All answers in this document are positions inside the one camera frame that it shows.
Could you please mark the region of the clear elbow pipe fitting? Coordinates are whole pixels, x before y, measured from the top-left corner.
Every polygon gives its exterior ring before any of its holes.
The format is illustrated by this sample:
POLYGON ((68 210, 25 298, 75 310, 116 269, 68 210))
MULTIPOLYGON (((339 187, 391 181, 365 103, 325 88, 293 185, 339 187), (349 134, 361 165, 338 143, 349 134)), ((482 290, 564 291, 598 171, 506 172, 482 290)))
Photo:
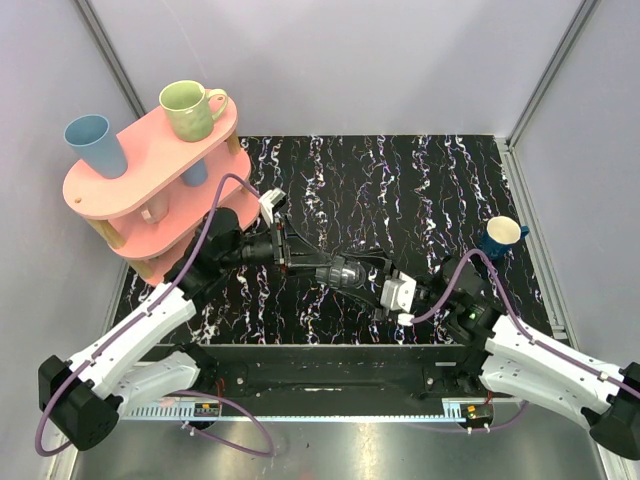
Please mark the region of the clear elbow pipe fitting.
POLYGON ((358 289, 368 280, 368 273, 361 262, 347 259, 342 266, 340 279, 343 288, 358 289))

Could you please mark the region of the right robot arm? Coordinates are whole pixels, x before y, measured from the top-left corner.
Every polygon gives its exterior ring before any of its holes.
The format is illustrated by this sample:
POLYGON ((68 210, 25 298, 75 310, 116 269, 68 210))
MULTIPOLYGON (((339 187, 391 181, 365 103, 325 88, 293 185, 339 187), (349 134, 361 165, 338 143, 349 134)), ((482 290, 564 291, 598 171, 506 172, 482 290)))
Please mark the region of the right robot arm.
POLYGON ((490 284, 473 258, 489 261, 472 249, 462 258, 446 258, 432 277, 418 280, 377 249, 337 259, 329 282, 403 326, 445 312, 447 333, 468 350, 453 374, 460 393, 472 397, 486 389, 519 397, 585 428, 601 447, 637 460, 638 363, 621 367, 600 360, 526 324, 492 265, 486 270, 501 300, 485 297, 490 284))

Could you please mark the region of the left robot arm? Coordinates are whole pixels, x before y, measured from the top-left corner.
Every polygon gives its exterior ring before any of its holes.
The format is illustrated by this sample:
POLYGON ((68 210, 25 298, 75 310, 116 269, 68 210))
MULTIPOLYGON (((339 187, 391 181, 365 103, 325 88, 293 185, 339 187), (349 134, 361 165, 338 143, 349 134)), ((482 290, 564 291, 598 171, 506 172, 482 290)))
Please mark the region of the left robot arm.
POLYGON ((158 284, 142 304, 69 359, 52 355, 41 363, 37 386, 42 417, 35 439, 40 455, 50 453, 43 446, 48 423, 65 435, 68 446, 86 451, 141 404, 176 391, 208 394, 215 386, 217 363, 196 346, 181 347, 136 373, 130 369, 196 314, 198 303, 225 279, 228 270, 257 264, 307 276, 333 266, 333 258, 303 239, 287 218, 276 212, 264 218, 266 231, 245 235, 233 210, 212 211, 167 281, 158 284))

